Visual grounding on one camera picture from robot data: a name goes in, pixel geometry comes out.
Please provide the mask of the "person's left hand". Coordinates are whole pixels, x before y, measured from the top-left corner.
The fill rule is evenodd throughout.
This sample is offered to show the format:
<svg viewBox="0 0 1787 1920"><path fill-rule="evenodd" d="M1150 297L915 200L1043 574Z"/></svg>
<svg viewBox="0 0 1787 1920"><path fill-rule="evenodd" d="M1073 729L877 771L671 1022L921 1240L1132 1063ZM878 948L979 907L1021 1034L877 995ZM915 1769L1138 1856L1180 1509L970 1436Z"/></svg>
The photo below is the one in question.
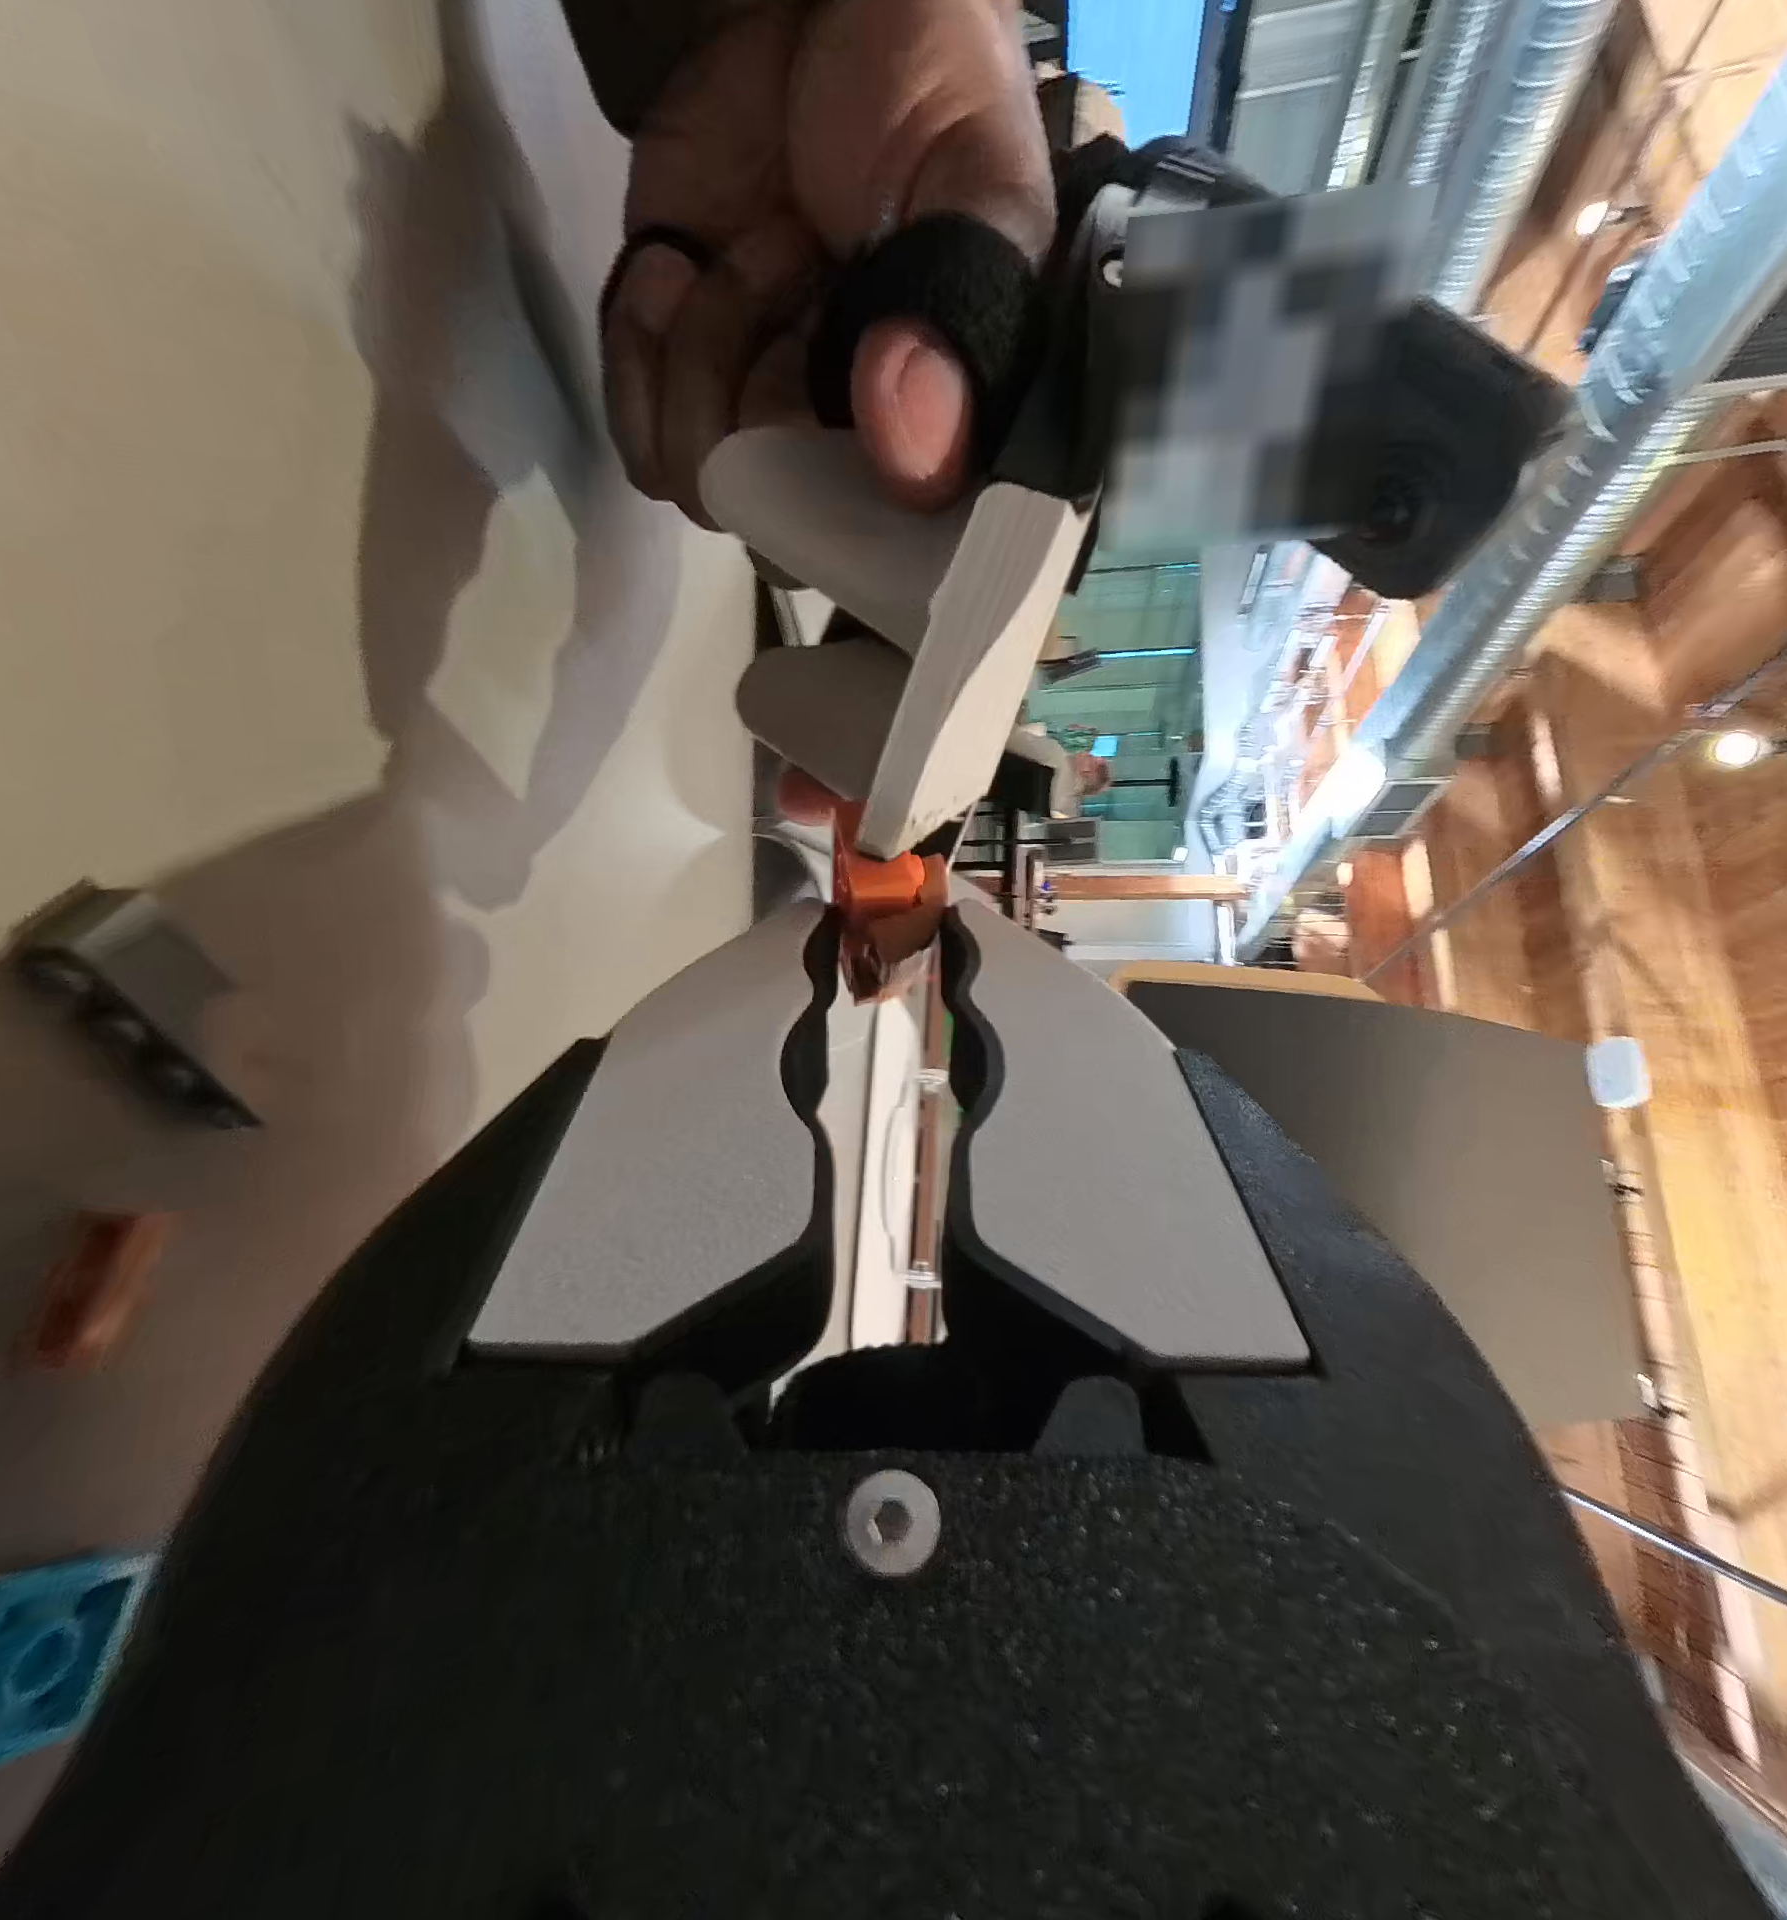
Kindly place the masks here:
<svg viewBox="0 0 1787 1920"><path fill-rule="evenodd" d="M1031 265L1053 239L1015 4L733 4L688 35L627 137L608 418L635 485L708 533L708 454L814 413L808 344L839 268L943 213Z"/></svg>

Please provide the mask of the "small brown plate brick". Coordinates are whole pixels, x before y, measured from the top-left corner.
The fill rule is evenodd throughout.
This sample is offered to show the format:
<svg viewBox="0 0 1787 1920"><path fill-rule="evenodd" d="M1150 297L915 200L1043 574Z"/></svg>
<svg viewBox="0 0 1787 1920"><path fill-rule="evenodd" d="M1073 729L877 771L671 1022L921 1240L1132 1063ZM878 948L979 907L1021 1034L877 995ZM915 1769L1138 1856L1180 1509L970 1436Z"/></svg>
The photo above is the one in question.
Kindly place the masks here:
<svg viewBox="0 0 1787 1920"><path fill-rule="evenodd" d="M169 1212L80 1212L16 1336L13 1370L105 1368L145 1308L169 1232Z"/></svg>

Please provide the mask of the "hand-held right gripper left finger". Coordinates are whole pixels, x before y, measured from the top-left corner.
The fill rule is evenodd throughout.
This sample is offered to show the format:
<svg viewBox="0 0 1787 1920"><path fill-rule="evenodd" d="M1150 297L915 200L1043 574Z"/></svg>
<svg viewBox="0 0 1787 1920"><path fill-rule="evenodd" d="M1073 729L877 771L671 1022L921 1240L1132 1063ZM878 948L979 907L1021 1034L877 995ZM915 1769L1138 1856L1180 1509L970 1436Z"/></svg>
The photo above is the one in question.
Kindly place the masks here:
<svg viewBox="0 0 1787 1920"><path fill-rule="evenodd" d="M758 1368L804 1356L831 1306L821 1124L838 924L797 899L691 961L602 1043L496 1265L473 1356L651 1357L784 1284Z"/></svg>

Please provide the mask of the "teal square plate brick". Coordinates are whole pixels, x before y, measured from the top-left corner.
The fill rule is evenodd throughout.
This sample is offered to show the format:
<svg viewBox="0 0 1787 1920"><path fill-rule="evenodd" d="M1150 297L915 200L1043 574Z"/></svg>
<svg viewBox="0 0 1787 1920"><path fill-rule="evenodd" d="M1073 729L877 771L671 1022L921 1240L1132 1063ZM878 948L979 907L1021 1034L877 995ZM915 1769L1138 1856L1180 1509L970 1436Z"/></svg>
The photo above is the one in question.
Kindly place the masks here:
<svg viewBox="0 0 1787 1920"><path fill-rule="evenodd" d="M156 1565L146 1551L0 1573L0 1766L78 1736Z"/></svg>

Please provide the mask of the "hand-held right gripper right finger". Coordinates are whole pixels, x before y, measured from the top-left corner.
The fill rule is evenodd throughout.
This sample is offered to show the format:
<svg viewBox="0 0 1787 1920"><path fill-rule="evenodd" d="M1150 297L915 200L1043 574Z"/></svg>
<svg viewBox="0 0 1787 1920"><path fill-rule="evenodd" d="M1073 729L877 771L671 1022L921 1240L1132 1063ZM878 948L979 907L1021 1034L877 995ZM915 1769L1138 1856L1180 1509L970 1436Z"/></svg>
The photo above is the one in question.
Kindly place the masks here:
<svg viewBox="0 0 1787 1920"><path fill-rule="evenodd" d="M954 1201L1017 1297L1109 1353L1303 1372L1311 1349L1173 1043L975 899L943 925L966 1044Z"/></svg>

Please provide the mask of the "grey partition panel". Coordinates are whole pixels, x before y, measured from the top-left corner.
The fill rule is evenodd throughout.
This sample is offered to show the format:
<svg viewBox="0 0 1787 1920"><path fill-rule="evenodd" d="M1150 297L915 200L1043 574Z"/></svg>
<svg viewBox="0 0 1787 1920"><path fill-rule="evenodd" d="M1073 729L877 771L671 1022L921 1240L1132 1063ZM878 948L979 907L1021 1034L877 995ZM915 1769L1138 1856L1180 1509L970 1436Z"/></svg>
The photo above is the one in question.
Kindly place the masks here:
<svg viewBox="0 0 1787 1920"><path fill-rule="evenodd" d="M1530 1425L1647 1408L1581 1043L1328 973L1154 961L1114 983L1311 1157L1437 1291Z"/></svg>

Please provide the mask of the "orange eight-stud brick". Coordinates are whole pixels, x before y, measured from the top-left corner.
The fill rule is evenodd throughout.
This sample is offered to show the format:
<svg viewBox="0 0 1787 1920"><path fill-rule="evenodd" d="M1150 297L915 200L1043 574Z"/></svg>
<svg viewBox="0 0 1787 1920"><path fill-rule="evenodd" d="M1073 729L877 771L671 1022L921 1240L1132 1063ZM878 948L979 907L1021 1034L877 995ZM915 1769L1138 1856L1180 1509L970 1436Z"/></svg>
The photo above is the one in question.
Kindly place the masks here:
<svg viewBox="0 0 1787 1920"><path fill-rule="evenodd" d="M875 924L946 899L939 853L878 858L856 845L862 803L839 800L831 814L831 899L849 924Z"/></svg>

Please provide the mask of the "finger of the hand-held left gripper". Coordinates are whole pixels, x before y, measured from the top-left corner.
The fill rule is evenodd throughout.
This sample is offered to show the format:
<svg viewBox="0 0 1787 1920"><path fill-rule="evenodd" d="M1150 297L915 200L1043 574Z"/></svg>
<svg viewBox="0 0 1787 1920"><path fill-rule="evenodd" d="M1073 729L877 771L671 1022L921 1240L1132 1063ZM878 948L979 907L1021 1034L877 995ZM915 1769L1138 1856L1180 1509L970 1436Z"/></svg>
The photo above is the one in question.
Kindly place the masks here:
<svg viewBox="0 0 1787 1920"><path fill-rule="evenodd" d="M860 804L854 844L871 858L915 852L986 792L1090 516L1011 482L974 502Z"/></svg>

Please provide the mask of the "silver ceiling duct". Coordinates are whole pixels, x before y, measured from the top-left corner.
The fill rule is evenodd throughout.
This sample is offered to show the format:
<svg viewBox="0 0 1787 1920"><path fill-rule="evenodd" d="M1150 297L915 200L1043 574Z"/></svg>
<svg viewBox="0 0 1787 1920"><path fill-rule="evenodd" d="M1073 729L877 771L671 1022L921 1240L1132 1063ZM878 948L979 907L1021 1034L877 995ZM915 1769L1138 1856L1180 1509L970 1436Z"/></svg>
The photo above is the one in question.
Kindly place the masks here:
<svg viewBox="0 0 1787 1920"><path fill-rule="evenodd" d="M1722 367L1784 290L1787 57L1587 358L1576 427L1448 581L1316 787L1249 901L1243 959L1297 914L1317 870L1372 840L1377 818L1410 825L1437 799L1462 729L1708 424Z"/></svg>

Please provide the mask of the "grey four-stud brick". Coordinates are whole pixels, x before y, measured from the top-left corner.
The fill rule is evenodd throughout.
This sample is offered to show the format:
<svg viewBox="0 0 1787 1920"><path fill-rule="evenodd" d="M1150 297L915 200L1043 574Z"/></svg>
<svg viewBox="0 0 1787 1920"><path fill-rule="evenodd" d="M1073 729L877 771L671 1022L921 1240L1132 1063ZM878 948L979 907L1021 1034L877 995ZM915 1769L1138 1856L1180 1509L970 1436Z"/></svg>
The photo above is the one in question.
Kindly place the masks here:
<svg viewBox="0 0 1787 1920"><path fill-rule="evenodd" d="M242 990L159 895L78 880L11 932L0 965L163 1110L262 1128L228 1059Z"/></svg>

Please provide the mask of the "person's left forearm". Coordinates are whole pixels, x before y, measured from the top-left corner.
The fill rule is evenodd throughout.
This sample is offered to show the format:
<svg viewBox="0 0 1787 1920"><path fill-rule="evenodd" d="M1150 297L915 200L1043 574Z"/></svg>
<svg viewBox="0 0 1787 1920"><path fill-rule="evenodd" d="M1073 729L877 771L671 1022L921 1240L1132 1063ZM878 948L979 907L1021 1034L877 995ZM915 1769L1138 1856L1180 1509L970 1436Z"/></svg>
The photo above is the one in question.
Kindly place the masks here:
<svg viewBox="0 0 1787 1920"><path fill-rule="evenodd" d="M608 125L640 131L664 83L761 2L560 2L560 13Z"/></svg>

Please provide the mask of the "brown curved slope brick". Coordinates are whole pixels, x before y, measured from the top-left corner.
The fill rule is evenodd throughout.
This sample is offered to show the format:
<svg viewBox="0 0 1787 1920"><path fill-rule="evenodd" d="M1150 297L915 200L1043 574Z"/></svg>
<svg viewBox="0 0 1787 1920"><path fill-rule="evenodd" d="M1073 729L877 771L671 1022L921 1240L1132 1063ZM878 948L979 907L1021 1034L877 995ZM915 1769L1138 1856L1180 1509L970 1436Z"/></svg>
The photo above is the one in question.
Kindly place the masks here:
<svg viewBox="0 0 1787 1920"><path fill-rule="evenodd" d="M839 980L856 1003L899 992L937 938L940 912L911 905L899 914L846 918L839 932Z"/></svg>

